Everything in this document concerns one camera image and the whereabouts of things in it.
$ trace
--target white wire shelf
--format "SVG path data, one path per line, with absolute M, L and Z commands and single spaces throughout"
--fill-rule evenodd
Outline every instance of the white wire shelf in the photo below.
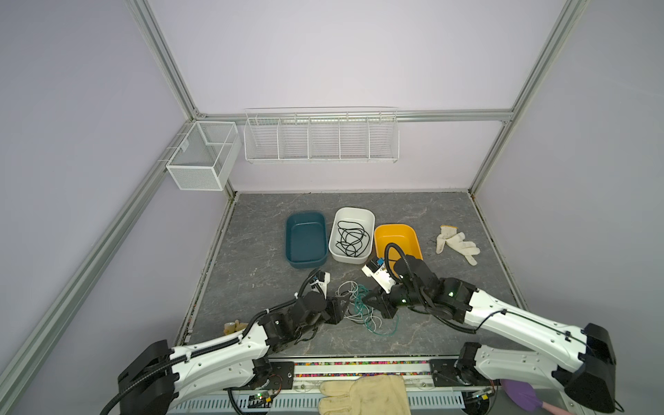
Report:
M 221 191 L 241 147 L 234 122 L 196 121 L 166 168 L 182 190 Z
M 251 163 L 395 162 L 399 159 L 396 110 L 249 116 L 244 152 Z

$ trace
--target table surface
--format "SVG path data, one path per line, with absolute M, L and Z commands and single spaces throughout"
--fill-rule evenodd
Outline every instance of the table surface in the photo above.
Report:
M 212 269 L 189 343 L 200 343 L 223 335 L 224 323 L 247 321 L 258 311 L 293 297 L 310 270 L 296 270 L 286 261 L 285 224 L 287 217 L 303 210 L 318 210 L 325 216 L 329 237 L 334 215 L 341 207 L 371 210 L 376 226 L 404 223 L 417 233 L 424 261 L 439 278 L 455 277 L 485 290 L 494 297 L 515 304 L 505 273 L 491 247 L 475 207 L 466 193 L 317 193 L 241 194 Z M 436 254 L 440 225 L 456 226 L 466 240 L 481 253 L 471 266 L 465 258 L 447 247 Z M 371 289 L 376 286 L 361 266 L 343 264 L 328 257 L 321 267 L 331 273 L 329 290 L 354 280 Z M 504 349 L 522 346 L 486 330 L 476 335 L 459 333 L 435 320 L 400 309 L 398 320 L 382 322 L 379 333 L 364 325 L 344 320 L 338 325 L 322 325 L 309 342 L 279 353 L 296 356 L 379 356 L 456 355 L 467 341 Z

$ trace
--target plastic tray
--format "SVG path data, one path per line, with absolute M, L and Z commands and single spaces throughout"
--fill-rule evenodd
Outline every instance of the plastic tray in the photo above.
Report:
M 359 256 L 348 256 L 344 251 L 342 251 L 337 242 L 341 240 L 341 234 L 339 233 L 339 221 L 347 220 L 349 222 L 357 222 L 365 229 L 368 236 L 364 236 L 361 239 L 362 247 L 357 248 L 361 251 Z M 332 253 L 332 258 L 339 262 L 345 262 L 346 264 L 364 264 L 369 255 L 371 255 L 371 245 L 373 244 L 373 227 L 376 223 L 376 217 L 374 214 L 367 209 L 360 208 L 351 208 L 345 207 L 337 210 L 337 214 L 334 216 L 334 223 L 332 225 L 332 234 L 330 235 L 329 249 Z M 353 224 L 342 224 L 342 227 L 358 227 Z M 350 236 L 349 240 L 355 240 L 354 236 Z
M 399 245 L 406 255 L 413 255 L 415 258 L 421 260 L 422 251 L 420 243 L 417 241 L 417 234 L 415 230 L 408 225 L 402 223 L 393 223 L 380 225 L 374 231 L 374 241 L 376 243 L 376 255 L 382 258 L 385 255 L 385 246 L 394 242 Z M 401 258 L 401 255 L 396 250 L 390 249 L 389 252 L 390 268 L 394 263 Z
M 325 263 L 327 235 L 322 213 L 299 212 L 288 217 L 286 260 L 293 268 L 316 268 Z

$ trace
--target robotic arm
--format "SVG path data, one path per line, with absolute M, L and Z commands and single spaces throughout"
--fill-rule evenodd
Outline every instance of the robotic arm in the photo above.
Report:
M 426 264 L 404 255 L 394 272 L 379 258 L 363 268 L 380 285 L 363 302 L 393 318 L 399 307 L 433 315 L 453 329 L 475 333 L 480 327 L 524 345 L 532 352 L 498 350 L 466 343 L 454 367 L 433 367 L 437 380 L 478 384 L 509 378 L 564 390 L 590 409 L 614 411 L 616 358 L 608 332 L 588 324 L 581 329 L 543 319 L 504 303 L 455 278 L 439 279 Z M 267 356 L 313 336 L 320 324 L 343 319 L 348 300 L 325 297 L 318 287 L 324 273 L 315 270 L 295 298 L 256 314 L 240 333 L 196 345 L 169 349 L 166 340 L 150 345 L 118 377 L 120 393 L 102 410 L 117 403 L 123 415 L 165 414 L 196 396 L 246 385 L 259 388 L 272 373 Z

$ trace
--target white bin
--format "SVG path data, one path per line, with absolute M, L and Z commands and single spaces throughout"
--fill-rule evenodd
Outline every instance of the white bin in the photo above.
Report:
M 344 220 L 360 224 L 361 227 L 364 228 L 366 234 L 361 236 L 361 231 L 354 230 L 351 231 L 350 234 L 344 232 L 346 234 L 346 238 L 343 238 L 342 232 L 339 232 L 340 221 L 342 222 L 342 231 L 344 228 L 360 228 L 353 223 L 344 223 Z M 337 214 L 334 216 L 334 223 L 332 224 L 332 235 L 330 235 L 330 242 L 328 243 L 328 248 L 330 249 L 330 253 L 332 253 L 332 258 L 347 264 L 364 264 L 368 260 L 369 255 L 371 255 L 375 224 L 376 217 L 370 210 L 351 207 L 345 207 L 337 210 Z M 339 247 L 338 242 L 340 241 L 342 243 L 346 242 L 347 244 L 356 242 L 354 246 L 349 247 L 349 250 L 357 252 L 358 256 L 347 255 L 347 253 Z

